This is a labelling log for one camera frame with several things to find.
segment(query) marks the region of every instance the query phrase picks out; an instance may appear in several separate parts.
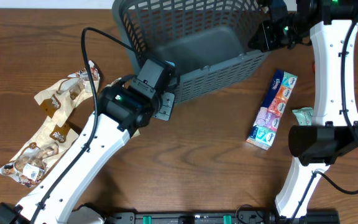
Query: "brown tabletop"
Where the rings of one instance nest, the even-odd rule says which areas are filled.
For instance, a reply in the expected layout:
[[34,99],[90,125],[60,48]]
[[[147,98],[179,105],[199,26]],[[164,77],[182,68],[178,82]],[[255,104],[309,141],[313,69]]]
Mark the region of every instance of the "brown tabletop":
[[[118,36],[107,10],[0,9],[0,167],[39,129],[45,114],[34,95],[83,68],[80,34],[92,26]],[[104,73],[101,86],[132,73],[125,50],[89,33],[89,59]],[[273,205],[291,164],[291,110],[314,105],[312,47],[277,50],[248,80],[177,105],[169,122],[153,119],[102,168],[78,204],[140,212],[235,210]],[[355,51],[358,108],[358,36]],[[246,144],[276,69],[298,75],[273,146]],[[93,110],[86,100],[70,121],[83,127]],[[345,189],[358,188],[358,150],[327,172]],[[0,202],[16,203],[30,189],[0,175]],[[320,180],[309,208],[336,208],[343,223],[358,223],[358,195],[344,195]]]

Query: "basket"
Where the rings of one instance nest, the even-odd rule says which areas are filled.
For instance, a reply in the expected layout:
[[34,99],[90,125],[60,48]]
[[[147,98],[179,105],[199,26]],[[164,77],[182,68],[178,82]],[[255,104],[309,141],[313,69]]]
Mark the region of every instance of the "basket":
[[[268,55],[247,46],[268,18],[255,0],[115,0],[112,14],[126,44],[175,64],[175,103],[245,80]],[[138,74],[144,61],[127,53]]]

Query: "wooden table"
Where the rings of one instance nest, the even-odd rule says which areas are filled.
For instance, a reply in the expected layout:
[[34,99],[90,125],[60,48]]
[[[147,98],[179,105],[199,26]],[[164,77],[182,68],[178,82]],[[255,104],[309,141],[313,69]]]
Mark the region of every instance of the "wooden table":
[[[0,167],[30,139],[45,119],[34,95],[83,68],[80,34],[86,26],[118,36],[110,11],[0,10]],[[104,73],[101,86],[132,73],[121,46],[89,34],[88,56]],[[358,107],[358,36],[355,53]],[[273,205],[291,163],[291,110],[314,105],[312,47],[272,53],[250,79],[175,107],[169,122],[153,119],[102,168],[81,196],[113,212],[235,210],[244,203]],[[245,143],[276,69],[299,76],[268,151]],[[93,110],[82,103],[70,121],[83,127]],[[358,150],[328,171],[345,189],[358,188]],[[0,175],[0,202],[16,203],[30,189]],[[344,195],[325,180],[309,208],[336,208],[343,223],[358,223],[358,195]]]

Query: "crumpled wrapper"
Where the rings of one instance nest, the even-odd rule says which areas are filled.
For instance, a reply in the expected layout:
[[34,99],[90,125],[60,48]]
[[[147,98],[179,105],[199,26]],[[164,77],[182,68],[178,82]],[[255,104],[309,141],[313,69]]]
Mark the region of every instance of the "crumpled wrapper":
[[[99,72],[92,61],[89,61],[96,91],[99,87]],[[56,82],[51,87],[39,92],[34,99],[54,123],[61,126],[71,112],[82,101],[92,96],[88,73],[82,69],[67,78]]]
[[78,134],[68,124],[58,126],[47,117],[11,161],[0,168],[0,174],[27,187],[34,187],[77,137]]

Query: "brown logo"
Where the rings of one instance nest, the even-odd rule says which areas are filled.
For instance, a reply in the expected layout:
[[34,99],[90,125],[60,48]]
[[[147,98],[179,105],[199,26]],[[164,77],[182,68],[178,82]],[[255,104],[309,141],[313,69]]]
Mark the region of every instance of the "brown logo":
[[64,124],[62,127],[55,126],[52,133],[50,133],[50,137],[60,143],[63,143],[66,141],[67,134],[70,130],[69,125]]
[[61,107],[61,103],[56,98],[55,94],[52,95],[50,99],[43,100],[40,104],[41,108],[46,112],[46,114],[52,118],[56,110]]

